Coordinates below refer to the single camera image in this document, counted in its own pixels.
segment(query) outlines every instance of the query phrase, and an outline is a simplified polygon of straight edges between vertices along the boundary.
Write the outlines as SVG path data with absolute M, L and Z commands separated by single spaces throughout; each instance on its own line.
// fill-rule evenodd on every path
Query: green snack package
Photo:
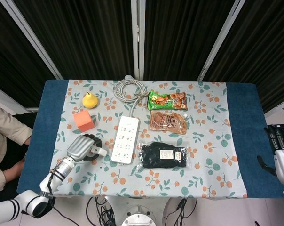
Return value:
M 150 91 L 147 107 L 149 110 L 156 109 L 178 109 L 187 110 L 186 93 L 156 94 Z

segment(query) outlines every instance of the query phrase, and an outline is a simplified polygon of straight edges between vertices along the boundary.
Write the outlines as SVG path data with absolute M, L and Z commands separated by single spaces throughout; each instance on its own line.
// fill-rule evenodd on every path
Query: robotic hand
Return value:
M 268 125 L 268 128 L 264 129 L 268 134 L 273 149 L 276 169 L 267 166 L 261 156 L 257 156 L 258 162 L 263 169 L 277 176 L 280 182 L 284 184 L 284 129 L 270 125 Z
M 67 157 L 61 159 L 40 183 L 41 193 L 39 195 L 28 190 L 12 200 L 0 202 L 0 224 L 16 219 L 22 210 L 33 217 L 42 213 L 49 199 L 52 199 L 52 192 L 72 171 L 75 162 L 92 161 L 99 155 L 106 156 L 107 151 L 101 146 L 101 140 L 94 135 L 78 136 L 68 148 Z

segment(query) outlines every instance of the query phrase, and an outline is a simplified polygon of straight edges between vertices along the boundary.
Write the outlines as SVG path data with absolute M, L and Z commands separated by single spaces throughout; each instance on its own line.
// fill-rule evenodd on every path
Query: snack bag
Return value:
M 177 113 L 165 114 L 159 111 L 151 111 L 150 129 L 157 131 L 169 130 L 173 133 L 186 134 L 187 122 L 183 116 Z
M 156 109 L 179 109 L 187 110 L 186 93 L 156 94 L 151 91 L 148 95 L 147 107 L 149 110 Z

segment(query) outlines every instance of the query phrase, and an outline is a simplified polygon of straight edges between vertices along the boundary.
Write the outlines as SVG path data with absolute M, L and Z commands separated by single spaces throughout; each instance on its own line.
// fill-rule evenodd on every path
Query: dark curtain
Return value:
M 134 76 L 130 0 L 17 0 L 64 79 Z
M 0 3 L 0 89 L 24 107 L 38 107 L 48 79 L 52 73 Z
M 257 85 L 263 110 L 284 101 L 284 0 L 247 0 L 204 81 Z
M 196 81 L 234 0 L 147 0 L 144 80 Z

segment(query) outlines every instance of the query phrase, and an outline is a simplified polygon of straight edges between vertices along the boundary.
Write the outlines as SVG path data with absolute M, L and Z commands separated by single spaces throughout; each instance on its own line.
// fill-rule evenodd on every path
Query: floor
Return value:
M 284 123 L 284 112 L 268 117 L 268 124 Z M 57 198 L 55 206 L 64 215 L 73 219 L 81 226 L 91 225 L 85 215 L 89 197 L 78 196 L 72 198 Z M 165 216 L 173 212 L 179 199 L 171 199 L 165 207 Z M 193 200 L 189 200 L 185 212 L 190 213 Z M 88 207 L 89 217 L 96 225 L 98 217 L 95 211 L 95 200 Z M 173 226 L 177 214 L 169 216 L 166 226 Z M 187 226 L 255 226 L 255 221 L 261 226 L 284 226 L 284 199 L 229 199 L 211 201 L 199 199 L 194 213 L 184 220 Z M 51 210 L 40 219 L 21 214 L 16 220 L 1 224 L 1 226 L 73 226 L 74 224 L 62 218 L 55 210 Z

